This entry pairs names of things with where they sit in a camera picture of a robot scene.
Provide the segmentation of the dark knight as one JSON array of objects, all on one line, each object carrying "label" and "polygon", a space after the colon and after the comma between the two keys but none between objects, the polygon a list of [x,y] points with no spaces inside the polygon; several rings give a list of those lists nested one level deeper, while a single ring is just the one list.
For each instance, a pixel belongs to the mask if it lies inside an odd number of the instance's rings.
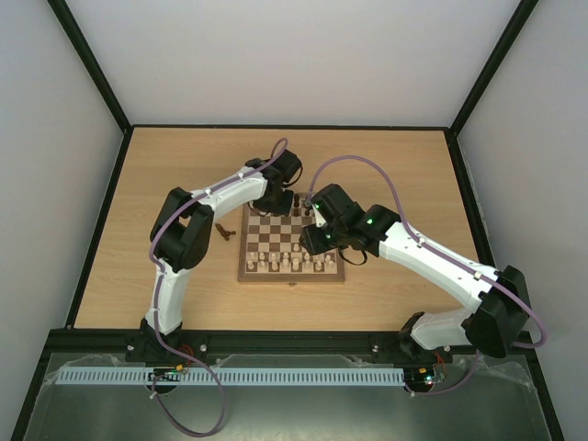
[{"label": "dark knight", "polygon": [[229,241],[231,236],[228,235],[228,231],[225,230],[219,223],[215,224],[215,228],[217,229],[217,231],[220,233],[221,237],[225,240],[225,241]]}]

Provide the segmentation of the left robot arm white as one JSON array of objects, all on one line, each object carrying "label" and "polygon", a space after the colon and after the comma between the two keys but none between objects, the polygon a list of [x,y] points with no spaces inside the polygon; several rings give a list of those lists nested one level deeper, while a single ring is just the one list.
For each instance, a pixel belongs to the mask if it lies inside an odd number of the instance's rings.
[{"label": "left robot arm white", "polygon": [[298,156],[285,150],[267,160],[254,158],[210,187],[169,192],[150,234],[156,276],[142,326],[153,339],[161,341],[180,329],[187,282],[209,249],[213,224],[247,204],[265,213],[288,214],[294,198],[288,185],[301,169]]}]

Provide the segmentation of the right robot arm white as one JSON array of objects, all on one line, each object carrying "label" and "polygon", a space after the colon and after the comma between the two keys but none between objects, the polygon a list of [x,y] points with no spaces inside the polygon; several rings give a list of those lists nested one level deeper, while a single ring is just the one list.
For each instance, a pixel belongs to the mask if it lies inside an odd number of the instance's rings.
[{"label": "right robot arm white", "polygon": [[404,266],[449,293],[461,307],[442,313],[418,312],[401,337],[413,360],[442,346],[470,345],[484,355],[505,357],[516,346],[529,318],[523,273],[498,270],[436,243],[381,205],[362,209],[337,184],[324,187],[304,205],[315,217],[300,244],[311,255],[352,248]]}]

